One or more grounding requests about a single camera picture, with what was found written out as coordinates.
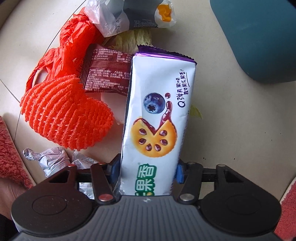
purple wrapper edge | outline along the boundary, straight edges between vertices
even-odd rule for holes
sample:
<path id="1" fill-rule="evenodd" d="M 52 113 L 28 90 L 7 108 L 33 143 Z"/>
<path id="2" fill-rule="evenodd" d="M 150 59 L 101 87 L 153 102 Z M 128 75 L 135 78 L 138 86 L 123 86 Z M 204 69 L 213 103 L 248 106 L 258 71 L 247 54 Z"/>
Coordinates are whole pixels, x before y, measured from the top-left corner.
<path id="1" fill-rule="evenodd" d="M 138 49 L 139 51 L 135 53 L 135 56 L 170 58 L 170 59 L 189 61 L 189 62 L 195 63 L 195 65 L 197 64 L 194 59 L 177 52 L 169 52 L 169 51 L 148 46 L 148 45 L 138 45 Z"/>

metal screw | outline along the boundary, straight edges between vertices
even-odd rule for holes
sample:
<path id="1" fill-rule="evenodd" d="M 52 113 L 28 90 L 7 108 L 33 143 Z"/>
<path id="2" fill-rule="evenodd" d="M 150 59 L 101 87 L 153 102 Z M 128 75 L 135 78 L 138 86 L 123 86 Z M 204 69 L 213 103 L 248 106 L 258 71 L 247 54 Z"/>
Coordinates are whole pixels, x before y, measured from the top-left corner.
<path id="1" fill-rule="evenodd" d="M 194 196 L 190 193 L 184 193 L 180 195 L 180 199 L 182 201 L 188 202 L 188 201 L 192 201 L 194 199 Z"/>
<path id="2" fill-rule="evenodd" d="M 113 196 L 110 194 L 101 194 L 99 196 L 99 200 L 102 202 L 108 202 L 108 201 L 111 201 L 112 199 L 113 199 Z"/>

blueberry image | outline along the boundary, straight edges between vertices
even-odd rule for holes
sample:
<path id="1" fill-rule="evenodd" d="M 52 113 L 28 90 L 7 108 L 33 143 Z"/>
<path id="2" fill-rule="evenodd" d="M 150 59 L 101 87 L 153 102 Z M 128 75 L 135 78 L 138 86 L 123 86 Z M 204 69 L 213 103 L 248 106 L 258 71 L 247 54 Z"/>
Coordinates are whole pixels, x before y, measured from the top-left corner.
<path id="1" fill-rule="evenodd" d="M 144 98 L 143 104 L 148 113 L 159 114 L 165 108 L 165 99 L 158 93 L 150 93 Z"/>

jam droplet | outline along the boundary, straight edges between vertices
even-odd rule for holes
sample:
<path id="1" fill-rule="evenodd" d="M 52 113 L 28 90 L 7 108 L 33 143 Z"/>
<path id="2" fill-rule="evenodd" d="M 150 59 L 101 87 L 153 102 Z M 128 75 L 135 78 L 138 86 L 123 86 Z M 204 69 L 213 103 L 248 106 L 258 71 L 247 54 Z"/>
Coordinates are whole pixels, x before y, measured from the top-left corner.
<path id="1" fill-rule="evenodd" d="M 163 130 L 159 133 L 159 135 L 161 135 L 162 137 L 166 136 L 168 134 L 168 132 L 166 130 Z"/>
<path id="2" fill-rule="evenodd" d="M 160 143 L 164 146 L 166 146 L 168 144 L 168 141 L 165 139 L 160 140 Z"/>
<path id="3" fill-rule="evenodd" d="M 145 142 L 146 142 L 146 139 L 144 139 L 144 138 L 141 138 L 141 139 L 139 140 L 139 143 L 140 143 L 141 145 L 143 145 Z"/>
<path id="4" fill-rule="evenodd" d="M 148 145 L 146 146 L 146 150 L 147 150 L 147 151 L 151 151 L 151 150 L 152 150 L 152 146 L 151 146 L 151 144 L 148 144 Z"/>
<path id="5" fill-rule="evenodd" d="M 139 129 L 139 132 L 140 132 L 141 135 L 146 135 L 147 134 L 147 132 L 145 131 L 145 129 Z"/>
<path id="6" fill-rule="evenodd" d="M 160 151 L 161 150 L 161 147 L 158 144 L 155 144 L 155 147 L 154 148 L 155 148 L 156 151 Z"/>

pink fluffy fabric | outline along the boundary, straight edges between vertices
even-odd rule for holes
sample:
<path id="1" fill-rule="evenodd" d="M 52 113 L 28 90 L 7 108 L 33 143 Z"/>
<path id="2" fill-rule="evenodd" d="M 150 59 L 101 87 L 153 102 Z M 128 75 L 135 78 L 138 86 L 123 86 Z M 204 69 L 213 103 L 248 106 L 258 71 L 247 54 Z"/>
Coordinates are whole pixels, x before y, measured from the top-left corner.
<path id="1" fill-rule="evenodd" d="M 10 137 L 3 118 L 0 116 L 0 177 L 9 178 L 29 189 L 33 186 L 26 171 L 22 168 L 22 160 Z"/>
<path id="2" fill-rule="evenodd" d="M 292 240 L 296 237 L 296 178 L 282 198 L 281 219 L 274 232 L 282 240 Z"/>

